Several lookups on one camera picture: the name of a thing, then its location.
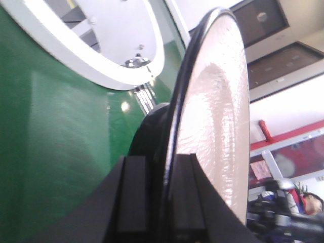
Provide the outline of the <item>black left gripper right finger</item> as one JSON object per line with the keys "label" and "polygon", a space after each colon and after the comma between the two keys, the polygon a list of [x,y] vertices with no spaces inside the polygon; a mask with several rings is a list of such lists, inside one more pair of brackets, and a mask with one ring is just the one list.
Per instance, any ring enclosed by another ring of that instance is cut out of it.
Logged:
{"label": "black left gripper right finger", "polygon": [[259,242],[228,207],[195,154],[178,154],[172,178],[172,242]]}

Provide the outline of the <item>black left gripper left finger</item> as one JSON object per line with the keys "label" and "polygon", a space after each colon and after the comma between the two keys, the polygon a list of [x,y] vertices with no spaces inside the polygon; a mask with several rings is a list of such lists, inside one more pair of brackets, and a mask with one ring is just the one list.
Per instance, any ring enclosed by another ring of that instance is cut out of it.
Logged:
{"label": "black left gripper left finger", "polygon": [[147,211],[145,157],[123,156],[91,195],[37,241],[145,242]]}

